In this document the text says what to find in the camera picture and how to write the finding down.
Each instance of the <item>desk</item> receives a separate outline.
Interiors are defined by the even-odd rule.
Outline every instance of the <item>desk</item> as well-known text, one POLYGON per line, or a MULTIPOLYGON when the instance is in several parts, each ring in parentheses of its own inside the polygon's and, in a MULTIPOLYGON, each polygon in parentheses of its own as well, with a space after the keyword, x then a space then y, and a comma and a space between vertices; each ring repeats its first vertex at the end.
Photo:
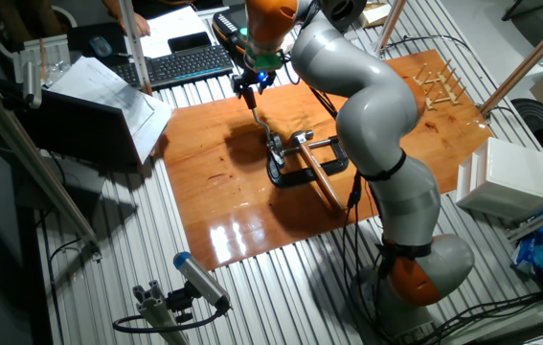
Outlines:
MULTIPOLYGON (((440 71, 445 61, 430 50, 388 63, 410 79, 424 63, 428 73, 440 71)), ((345 101, 330 97, 338 109, 345 101)), ((284 141, 296 130, 313 129, 314 141, 336 135, 334 120, 304 83, 267 90, 257 95, 257 103, 260 116, 284 141)), ((455 106, 437 103, 435 110, 425 111, 401 146, 431 169, 440 191, 447 193, 456 189, 458 166, 491 135, 478 109, 463 97, 455 106)), ((208 269, 331 231, 345 222, 344 213, 325 205, 316 183, 288 189, 271 184, 264 133, 244 100, 177 109, 161 142, 191 252, 208 269)), ((334 158, 328 148, 314 154, 321 162, 334 158)), ((289 157, 287 166, 305 167, 297 157, 289 157)), ((350 164, 330 177, 344 205, 355 173, 350 164)), ((365 195, 358 211, 361 219, 377 215, 365 195)), ((352 212, 350 223, 354 220, 352 212)))
MULTIPOLYGON (((211 16, 205 19, 209 24, 211 16)), ((464 39, 456 27, 441 0, 409 1, 391 42, 408 33, 452 35, 464 39)), ((350 30, 346 37, 356 46, 370 51, 378 32, 379 29, 350 30)), ((457 67, 458 77, 463 77, 472 102, 481 104, 494 90, 494 81, 488 78, 474 57, 449 40, 400 44, 389 49, 387 58, 429 49, 437 49, 444 60, 453 58, 451 66, 457 67)), ((282 84, 289 84, 284 71, 276 85, 282 84)), ((173 87, 154 95, 174 107, 185 107, 232 97, 233 93, 228 77, 223 77, 173 87)), ((512 108, 508 101, 502 101, 500 105, 512 108)), ((489 127, 497 138, 537 149, 524 122, 506 110, 493 110, 489 127)), ((132 287, 146 286, 148 281, 156 279, 163 291, 168 292, 181 288, 184 283, 171 264, 175 253, 191 250, 175 202, 173 189, 176 186, 167 178, 162 160, 147 162, 146 169, 147 172, 142 174, 112 173, 103 186, 102 202, 93 216, 93 227, 98 232, 103 255, 100 262, 86 257, 80 260, 75 250, 58 253, 53 261, 58 314, 65 343, 162 344, 155 334, 130 335, 111 329, 113 320, 137 313, 132 287)), ((479 303, 539 291, 534 282, 522 280, 509 267, 512 247, 502 235, 503 224, 495 218, 464 212, 456 207, 453 197, 450 193, 441 198, 435 235, 457 234, 464 238, 474 248, 475 267, 456 291, 429 308, 433 317, 443 322, 479 303)), ((381 234, 377 222, 376 218, 361 221, 359 258, 365 265, 370 264, 376 254, 373 241, 381 234)), ((74 238, 69 226, 60 223, 56 216, 49 216, 48 226, 50 252, 74 238)), ((40 231, 38 234, 40 252, 45 253, 44 238, 40 231)), ((374 334, 364 332, 362 325, 354 326, 358 324, 352 316, 358 311, 351 306, 343 284, 341 234, 341 231, 328 232, 215 269, 213 275, 228 290, 234 309, 228 317, 221 317, 204 328, 187 331, 191 344, 372 343, 374 334)), ((345 262, 349 277, 354 273, 354 242, 354 230, 350 227, 345 262)), ((44 257, 42 259, 47 279, 47 262, 44 257)), ((49 281, 46 282, 52 332, 55 343, 60 343, 57 313, 49 281)), ((512 318, 474 323, 460 335, 448 338, 447 343, 465 344, 517 322, 537 309, 543 310, 543 306, 535 306, 512 318)), ((194 302, 194 319, 205 319, 211 312, 206 302, 194 302)))

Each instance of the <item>pole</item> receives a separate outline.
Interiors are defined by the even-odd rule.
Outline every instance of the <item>pole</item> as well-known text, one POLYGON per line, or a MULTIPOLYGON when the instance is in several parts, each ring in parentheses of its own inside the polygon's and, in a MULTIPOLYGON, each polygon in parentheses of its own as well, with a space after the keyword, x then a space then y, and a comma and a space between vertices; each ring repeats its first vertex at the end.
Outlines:
POLYGON ((34 180, 43 189, 48 198, 52 200, 60 214, 69 219, 74 225, 78 235, 84 242, 98 246, 97 236, 92 227, 81 214, 78 206, 64 190, 64 187, 52 173, 37 152, 33 140, 17 120, 12 112, 5 110, 0 100, 0 134, 3 140, 13 150, 16 157, 22 162, 34 180))
POLYGON ((520 63, 520 65, 509 75, 509 77, 497 88, 490 98, 480 107, 480 113, 486 119, 488 112, 501 102, 501 100, 510 92, 524 76, 531 71, 532 67, 543 58, 543 40, 532 50, 531 54, 520 63))
POLYGON ((124 27, 126 28, 126 35, 128 36, 128 45, 130 46, 130 51, 133 53, 135 70, 137 70, 137 77, 139 77, 141 90, 149 96, 152 96, 152 84, 149 81, 146 57, 144 57, 144 50, 141 47, 141 38, 137 31, 133 3, 131 0, 119 0, 119 2, 120 10, 122 11, 122 19, 124 20, 124 27))
POLYGON ((379 53, 383 51, 384 48, 386 48, 386 44, 388 43, 390 35, 395 29, 398 17, 401 15, 401 12, 403 11, 403 7, 405 6, 406 2, 407 0, 395 0, 392 8, 390 9, 390 13, 388 13, 388 17, 386 17, 386 22, 384 23, 384 27, 382 28, 382 34, 379 36, 379 39, 377 40, 377 42, 375 43, 375 47, 373 48, 373 52, 377 56, 379 56, 379 53))

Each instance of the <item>person's hand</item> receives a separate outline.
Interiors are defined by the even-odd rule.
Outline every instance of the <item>person's hand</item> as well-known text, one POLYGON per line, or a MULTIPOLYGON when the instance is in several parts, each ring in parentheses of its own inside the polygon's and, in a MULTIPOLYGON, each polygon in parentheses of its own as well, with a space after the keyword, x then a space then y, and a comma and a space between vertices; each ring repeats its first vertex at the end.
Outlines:
MULTIPOLYGON (((122 18, 118 20, 118 24, 120 24, 122 31, 124 31, 124 34, 126 35, 126 26, 124 25, 124 20, 122 18)), ((135 24, 137 24, 137 32, 139 33, 139 36, 151 34, 147 20, 137 13, 135 13, 135 24)))

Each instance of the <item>black tape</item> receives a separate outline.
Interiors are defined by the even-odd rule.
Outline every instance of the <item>black tape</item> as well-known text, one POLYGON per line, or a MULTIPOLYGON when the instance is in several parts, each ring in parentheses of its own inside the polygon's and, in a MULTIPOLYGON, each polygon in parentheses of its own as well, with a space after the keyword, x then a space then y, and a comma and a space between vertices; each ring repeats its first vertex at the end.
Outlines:
POLYGON ((401 169, 406 159, 407 159, 407 153, 405 153, 405 150, 401 149, 401 158, 390 170, 379 172, 378 174, 374 176, 370 176, 370 175, 362 175, 362 176, 367 181, 388 181, 392 175, 394 175, 396 172, 398 172, 399 169, 401 169))
POLYGON ((375 246, 382 255, 382 263, 377 270, 380 279, 385 279, 390 274, 398 257, 413 261, 416 258, 431 254, 431 243, 425 245, 401 245, 389 243, 386 239, 382 239, 382 244, 376 244, 375 246))

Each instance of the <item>person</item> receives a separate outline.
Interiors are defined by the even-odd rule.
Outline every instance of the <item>person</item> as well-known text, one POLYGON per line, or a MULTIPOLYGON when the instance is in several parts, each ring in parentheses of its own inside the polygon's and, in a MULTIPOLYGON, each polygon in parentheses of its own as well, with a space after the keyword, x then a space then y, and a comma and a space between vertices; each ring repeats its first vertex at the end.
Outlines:
MULTIPOLYGON (((114 17, 122 30, 126 33, 120 2, 118 0, 102 0, 107 7, 109 15, 114 17)), ((221 0, 132 0, 133 10, 135 11, 135 23, 139 35, 150 35, 148 19, 163 15, 187 5, 193 5, 197 10, 204 10, 221 6, 221 0)))

